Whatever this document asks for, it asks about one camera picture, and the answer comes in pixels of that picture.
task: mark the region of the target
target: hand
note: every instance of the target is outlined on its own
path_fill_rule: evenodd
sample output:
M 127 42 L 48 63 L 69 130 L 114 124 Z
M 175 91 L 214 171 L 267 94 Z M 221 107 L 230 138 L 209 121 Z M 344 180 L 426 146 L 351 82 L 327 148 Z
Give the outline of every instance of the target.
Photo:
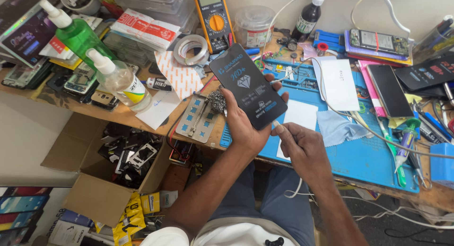
M 265 78 L 270 82 L 274 80 L 274 75 L 266 74 Z M 276 82 L 272 84 L 272 86 L 275 91 L 278 91 L 282 87 L 282 84 L 281 82 Z M 252 126 L 249 118 L 247 118 L 246 113 L 238 107 L 233 93 L 225 88 L 221 88 L 221 92 L 224 94 L 224 98 L 226 98 L 227 123 L 230 128 L 232 145 L 236 145 L 243 149 L 245 153 L 249 153 L 252 157 L 256 157 L 263 149 L 270 136 L 271 123 L 263 130 L 257 131 Z M 287 103 L 288 96 L 288 92 L 284 92 L 281 98 Z
M 334 185 L 331 164 L 320 133 L 295 123 L 278 125 L 271 132 L 282 140 L 281 150 L 293 169 L 314 191 Z

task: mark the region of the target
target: orange and white paper sheet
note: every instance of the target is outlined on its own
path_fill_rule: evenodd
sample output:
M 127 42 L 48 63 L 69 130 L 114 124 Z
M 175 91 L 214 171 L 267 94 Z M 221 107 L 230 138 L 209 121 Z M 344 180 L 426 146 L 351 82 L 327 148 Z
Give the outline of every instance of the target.
M 159 70 L 172 84 L 180 100 L 191 96 L 193 92 L 203 87 L 196 70 L 178 63 L 172 51 L 154 52 L 154 54 Z

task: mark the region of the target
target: workbench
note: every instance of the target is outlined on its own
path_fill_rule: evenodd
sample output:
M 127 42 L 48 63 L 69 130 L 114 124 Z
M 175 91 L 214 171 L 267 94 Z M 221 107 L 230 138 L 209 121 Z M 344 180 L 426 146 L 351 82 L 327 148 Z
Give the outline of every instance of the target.
M 277 38 L 282 37 L 281 33 L 275 32 L 273 34 L 273 39 L 271 42 L 266 46 L 267 51 L 273 51 L 276 52 L 279 50 L 281 47 L 276 43 Z M 298 58 L 301 56 L 302 49 L 298 47 L 298 50 L 295 51 L 298 54 Z M 291 61 L 292 58 L 290 57 L 290 54 L 292 52 L 288 52 L 283 54 L 281 57 L 278 57 L 277 59 L 280 60 L 287 60 Z M 5 68 L 0 71 L 0 80 L 3 80 L 5 75 L 9 72 L 10 69 Z M 205 85 L 208 80 L 211 78 L 213 74 L 212 73 L 207 73 L 207 77 L 202 79 L 203 84 Z M 17 96 L 22 96 L 34 101 L 38 102 L 44 102 L 48 103 L 57 107 L 61 108 L 66 108 L 71 111 L 81 113 L 84 115 L 89 115 L 92 117 L 96 117 L 99 119 L 103 119 L 106 121 L 112 121 L 120 124 L 124 124 L 127 126 L 139 128 L 146 130 L 148 132 L 156 133 L 159 135 L 167 135 L 167 132 L 169 131 L 170 127 L 173 125 L 175 120 L 179 117 L 179 115 L 186 109 L 189 100 L 191 97 L 189 97 L 187 100 L 182 101 L 178 107 L 173 111 L 173 113 L 169 116 L 169 118 L 163 122 L 163 124 L 158 127 L 157 130 L 153 130 L 151 127 L 147 126 L 144 122 L 139 120 L 135 116 L 135 112 L 131 111 L 127 106 L 124 104 L 120 103 L 116 109 L 114 109 L 112 112 L 109 112 L 107 110 L 95 107 L 93 105 L 87 105 L 87 104 L 80 104 L 77 101 L 64 97 L 60 94 L 56 94 L 54 90 L 50 89 L 48 86 L 46 86 L 46 81 L 49 80 L 49 78 L 52 77 L 52 74 L 48 76 L 46 80 L 36 89 L 36 90 L 18 90 L 14 89 L 11 87 L 6 87 L 3 85 L 0 85 L 0 91 L 10 93 L 13 95 Z M 139 79 L 140 80 L 146 80 L 149 77 L 160 77 L 159 75 L 151 74 L 148 71 L 148 68 L 142 69 L 142 71 L 139 74 Z M 209 92 L 215 90 L 219 86 L 219 81 L 214 80 L 212 81 L 207 88 L 204 90 L 203 94 L 207 95 Z M 154 95 L 156 93 L 155 90 L 148 89 L 149 92 Z M 424 107 L 424 111 L 433 113 L 431 105 L 427 105 Z M 187 142 L 193 142 L 195 144 L 200 145 L 202 149 L 211 149 L 211 150 L 225 150 L 224 147 L 219 146 L 219 142 L 221 139 L 222 132 L 224 130 L 224 125 L 225 125 L 225 118 L 224 116 L 219 116 L 213 131 L 211 132 L 211 135 L 209 137 L 209 140 L 207 143 L 203 144 L 198 141 L 194 141 L 191 138 L 182 136 L 180 134 L 174 134 L 173 139 L 177 140 L 182 140 L 182 141 L 187 141 Z M 428 147 L 419 144 L 418 145 L 419 149 L 421 151 L 426 151 L 428 152 Z M 264 162 L 270 162 L 275 165 L 283 165 L 283 166 L 288 166 L 288 163 L 282 163 L 276 160 L 268 160 L 264 158 L 257 158 L 258 160 L 264 161 Z M 422 162 L 422 169 L 424 172 L 424 176 L 430 178 L 430 162 L 429 162 L 429 157 L 428 156 L 422 156 L 421 157 L 421 162 Z M 419 203 L 423 205 L 429 205 L 433 206 L 436 208 L 443 209 L 448 212 L 454 212 L 454 190 L 450 189 L 448 187 L 439 185 L 437 183 L 433 183 L 433 188 L 428 191 L 425 188 L 421 187 L 420 193 L 415 194 L 415 193 L 410 193 L 406 191 L 399 191 L 395 190 L 392 188 L 384 187 L 384 186 L 379 186 L 375 184 L 370 184 L 367 182 L 363 181 L 357 181 L 357 180 L 352 180 L 349 178 L 344 178 L 344 177 L 335 177 L 335 180 L 338 182 L 342 182 L 344 184 L 348 185 L 353 185 L 359 188 L 364 188 L 368 190 L 373 190 L 382 194 L 386 194 L 392 197 L 400 198 L 400 199 L 405 199 L 414 203 Z

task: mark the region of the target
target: blue cleaning cloth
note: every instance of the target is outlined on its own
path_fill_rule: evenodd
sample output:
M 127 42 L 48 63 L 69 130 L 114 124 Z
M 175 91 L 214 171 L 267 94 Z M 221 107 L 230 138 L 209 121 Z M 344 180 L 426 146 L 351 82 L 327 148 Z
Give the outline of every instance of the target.
M 351 123 L 332 110 L 317 111 L 318 127 L 325 147 L 341 144 L 366 136 L 369 132 L 362 125 Z

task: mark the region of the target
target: adhesive tape roll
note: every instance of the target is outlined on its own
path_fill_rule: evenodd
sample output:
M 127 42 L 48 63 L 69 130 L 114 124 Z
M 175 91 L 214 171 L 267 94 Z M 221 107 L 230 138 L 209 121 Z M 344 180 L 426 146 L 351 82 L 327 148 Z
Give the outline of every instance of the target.
M 192 48 L 200 47 L 201 51 L 194 57 L 186 58 L 186 54 Z M 205 38 L 199 35 L 187 35 L 180 39 L 173 49 L 173 57 L 178 63 L 192 66 L 195 64 L 204 64 L 208 61 L 210 53 L 208 52 L 208 44 Z

